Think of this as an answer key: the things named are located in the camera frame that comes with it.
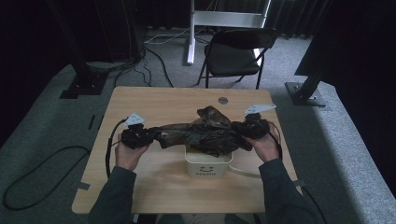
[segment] white tag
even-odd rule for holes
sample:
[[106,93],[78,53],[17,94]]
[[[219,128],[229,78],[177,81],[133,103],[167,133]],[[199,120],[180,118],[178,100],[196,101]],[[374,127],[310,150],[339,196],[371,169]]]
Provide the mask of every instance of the white tag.
[[245,114],[256,114],[265,110],[276,108],[276,105],[253,105],[244,111]]
[[125,126],[129,126],[129,125],[134,125],[134,124],[138,124],[138,123],[143,123],[145,122],[145,119],[140,118],[140,116],[138,116],[136,113],[133,113],[131,115],[131,117],[129,117],[125,122],[124,125]]

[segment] crumpled fabric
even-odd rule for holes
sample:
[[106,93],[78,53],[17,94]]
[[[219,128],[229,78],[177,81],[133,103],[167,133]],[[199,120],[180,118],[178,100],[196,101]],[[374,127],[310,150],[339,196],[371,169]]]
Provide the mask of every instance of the crumpled fabric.
[[252,149],[251,144],[233,129],[233,122],[215,107],[210,105],[198,109],[197,114],[200,118],[192,123],[168,124],[150,128],[150,131],[154,132],[154,139],[162,148],[190,145],[216,157],[220,154],[227,155],[238,148],[246,151]]

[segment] sleeve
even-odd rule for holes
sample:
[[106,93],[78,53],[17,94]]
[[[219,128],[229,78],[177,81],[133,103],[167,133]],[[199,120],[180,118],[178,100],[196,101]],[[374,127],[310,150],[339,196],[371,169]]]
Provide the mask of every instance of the sleeve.
[[115,166],[88,215],[90,224],[130,223],[136,174]]
[[303,195],[295,188],[280,159],[259,167],[264,185],[264,205],[269,224],[318,223],[318,218]]

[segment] white container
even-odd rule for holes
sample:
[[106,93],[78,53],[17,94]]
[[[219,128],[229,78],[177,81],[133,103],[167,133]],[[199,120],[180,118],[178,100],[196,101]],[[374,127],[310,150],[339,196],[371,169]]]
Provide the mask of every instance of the white container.
[[218,158],[186,146],[187,173],[192,178],[218,178],[225,175],[233,153]]

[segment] table top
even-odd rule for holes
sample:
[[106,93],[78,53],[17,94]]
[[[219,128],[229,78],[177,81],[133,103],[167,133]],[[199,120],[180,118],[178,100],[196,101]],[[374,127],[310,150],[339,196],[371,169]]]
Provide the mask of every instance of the table top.
[[[88,214],[107,181],[105,155],[107,139],[115,125],[132,113],[146,119],[146,128],[172,123],[190,123],[198,119],[197,109],[213,105],[231,121],[243,121],[243,111],[252,105],[271,105],[268,91],[195,88],[117,87],[111,96],[102,125],[93,145],[72,209]],[[282,129],[274,109],[261,112],[280,130],[283,162],[292,180],[297,179]],[[116,133],[121,133],[121,125]],[[262,161],[254,150],[238,149],[231,165],[258,173]],[[114,148],[110,168],[114,166]],[[187,173],[185,146],[162,149],[154,141],[134,170],[133,213],[259,213],[264,212],[262,181],[228,171],[220,178],[190,178]]]

